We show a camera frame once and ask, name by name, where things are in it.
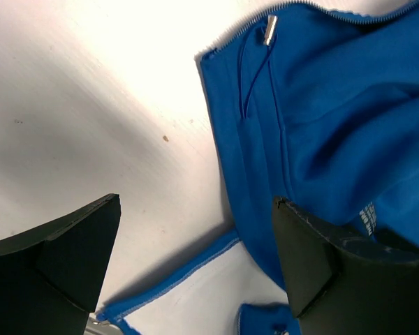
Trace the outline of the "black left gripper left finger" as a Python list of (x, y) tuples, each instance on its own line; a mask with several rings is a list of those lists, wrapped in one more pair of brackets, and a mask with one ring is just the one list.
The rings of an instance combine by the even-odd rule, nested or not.
[(0, 240), (0, 334), (83, 334), (121, 216), (117, 194)]

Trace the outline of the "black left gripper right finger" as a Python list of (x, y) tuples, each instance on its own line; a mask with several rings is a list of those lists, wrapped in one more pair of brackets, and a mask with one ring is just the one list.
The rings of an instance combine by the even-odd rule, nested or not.
[(390, 230), (373, 241), (283, 197), (272, 227), (302, 334), (419, 334), (419, 248)]

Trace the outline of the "blue zip-up jacket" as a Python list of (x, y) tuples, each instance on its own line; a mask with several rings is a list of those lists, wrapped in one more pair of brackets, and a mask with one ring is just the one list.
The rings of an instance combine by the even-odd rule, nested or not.
[(97, 318), (124, 334), (302, 334), (275, 198), (419, 248), (419, 1), (379, 16), (283, 3), (200, 69), (235, 228)]

